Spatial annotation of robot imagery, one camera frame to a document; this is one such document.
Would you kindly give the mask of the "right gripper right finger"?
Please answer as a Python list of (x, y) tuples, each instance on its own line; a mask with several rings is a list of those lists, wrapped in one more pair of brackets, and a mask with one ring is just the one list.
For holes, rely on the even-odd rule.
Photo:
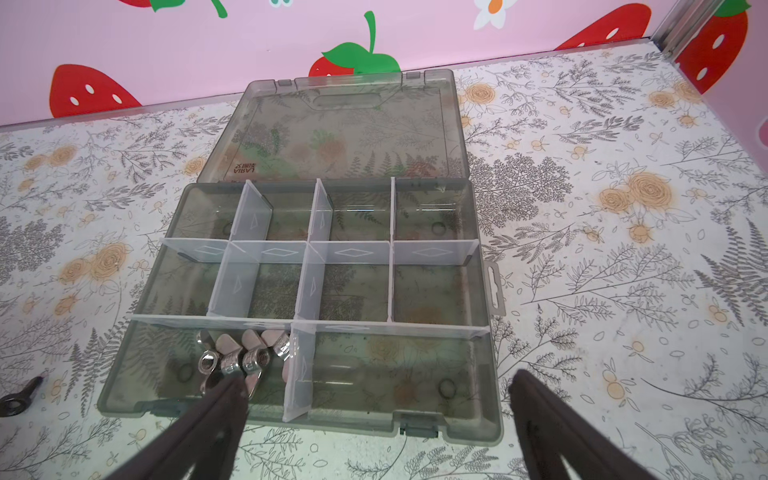
[(652, 475), (526, 370), (508, 387), (520, 448), (531, 479), (650, 479)]

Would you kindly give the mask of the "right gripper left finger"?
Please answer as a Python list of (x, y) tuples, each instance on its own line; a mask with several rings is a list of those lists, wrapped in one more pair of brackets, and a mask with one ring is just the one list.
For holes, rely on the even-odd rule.
[(228, 479), (248, 416), (241, 376), (224, 378), (111, 479)]

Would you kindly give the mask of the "silver wing nuts pile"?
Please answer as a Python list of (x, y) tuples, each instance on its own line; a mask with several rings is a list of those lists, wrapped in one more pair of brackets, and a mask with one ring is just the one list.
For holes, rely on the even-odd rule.
[(205, 396), (229, 377), (242, 377), (249, 397), (273, 370), (277, 360), (281, 378), (288, 381), (291, 363), (291, 339), (285, 330), (245, 330), (236, 340), (230, 334), (214, 338), (208, 330), (198, 330), (196, 342), (203, 348), (197, 370), (203, 376), (200, 392)]

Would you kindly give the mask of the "black wing nut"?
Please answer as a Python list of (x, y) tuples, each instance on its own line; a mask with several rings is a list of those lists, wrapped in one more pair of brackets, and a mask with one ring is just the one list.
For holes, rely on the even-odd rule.
[(26, 411), (33, 399), (33, 395), (43, 383), (42, 376), (31, 379), (24, 388), (16, 393), (9, 393), (0, 399), (0, 417), (13, 417)]

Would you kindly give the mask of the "grey plastic organizer box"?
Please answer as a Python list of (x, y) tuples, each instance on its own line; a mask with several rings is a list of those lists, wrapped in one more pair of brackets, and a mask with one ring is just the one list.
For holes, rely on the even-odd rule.
[(198, 330), (285, 330), (288, 381), (255, 423), (494, 445), (504, 311), (452, 72), (248, 85), (187, 186), (97, 406), (177, 417), (201, 398)]

